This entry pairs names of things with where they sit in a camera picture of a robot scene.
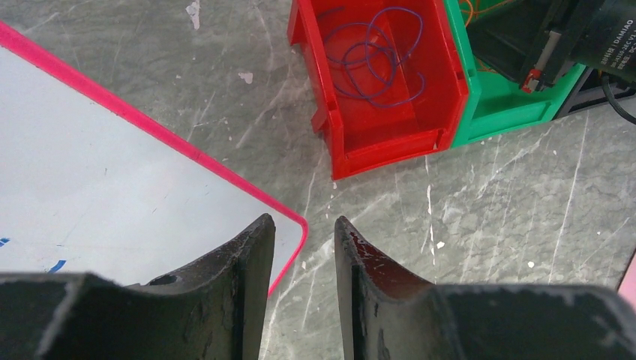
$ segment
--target storage bin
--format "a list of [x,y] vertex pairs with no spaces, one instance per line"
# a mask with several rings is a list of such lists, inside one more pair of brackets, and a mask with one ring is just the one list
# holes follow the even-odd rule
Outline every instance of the storage bin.
[[[418,37],[417,16],[404,11],[381,13],[373,31],[385,34],[401,65],[388,90],[373,99],[376,104],[347,96],[340,90],[356,91],[349,74],[328,57],[342,59],[361,41],[387,45],[382,36],[371,39],[367,26],[347,24],[370,23],[390,7],[403,7],[421,17],[421,39],[410,52]],[[327,143],[334,180],[451,146],[468,85],[443,0],[293,0],[287,35],[290,44],[300,44],[307,64],[317,105],[311,124]],[[377,73],[392,71],[388,56],[369,56],[364,46],[356,50],[351,58],[368,56]],[[353,66],[348,71],[366,92],[381,92],[368,68]],[[410,98],[398,106],[376,106]]]
[[[481,0],[475,11],[483,11],[502,0]],[[527,94],[519,85],[498,73],[476,66],[464,22],[468,12],[462,12],[458,0],[445,0],[457,49],[469,79],[470,96],[452,147],[462,146],[497,134],[549,122],[559,111],[585,67],[576,64],[553,88]]]

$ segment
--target screw hole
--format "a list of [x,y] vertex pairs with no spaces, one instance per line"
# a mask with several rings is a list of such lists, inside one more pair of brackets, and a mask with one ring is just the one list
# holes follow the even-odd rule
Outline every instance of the screw hole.
[[328,111],[334,111],[338,108],[338,103],[335,102],[335,100],[329,101],[327,103],[327,110]]
[[161,275],[160,277],[157,277],[153,281],[149,282],[148,285],[150,285],[150,286],[154,286],[154,285],[170,285],[172,283],[175,283],[178,279],[179,279],[178,276],[171,275],[171,274],[165,274],[165,275]]

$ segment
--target whiteboard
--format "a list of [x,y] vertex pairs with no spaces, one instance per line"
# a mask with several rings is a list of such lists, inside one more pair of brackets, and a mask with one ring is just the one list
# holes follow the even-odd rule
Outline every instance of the whiteboard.
[[146,284],[274,218],[270,292],[305,220],[0,22],[0,272]]

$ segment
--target white surface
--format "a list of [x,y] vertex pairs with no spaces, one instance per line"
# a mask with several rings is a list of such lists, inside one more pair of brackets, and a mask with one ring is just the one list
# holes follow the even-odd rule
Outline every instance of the white surface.
[[271,281],[300,224],[0,47],[0,272],[92,271],[145,284],[261,214]]

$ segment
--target black cable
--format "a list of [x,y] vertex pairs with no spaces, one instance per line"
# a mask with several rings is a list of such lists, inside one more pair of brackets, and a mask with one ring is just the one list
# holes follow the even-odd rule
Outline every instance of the black cable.
[[614,97],[614,93],[610,88],[610,77],[607,74],[603,75],[603,77],[601,78],[601,82],[603,84],[603,92],[605,93],[605,97],[607,98],[607,101],[609,101],[610,105],[613,107],[614,111],[616,111],[618,115],[620,115],[623,119],[636,125],[636,118],[630,115],[629,112],[625,111],[625,109],[620,106],[620,104]]

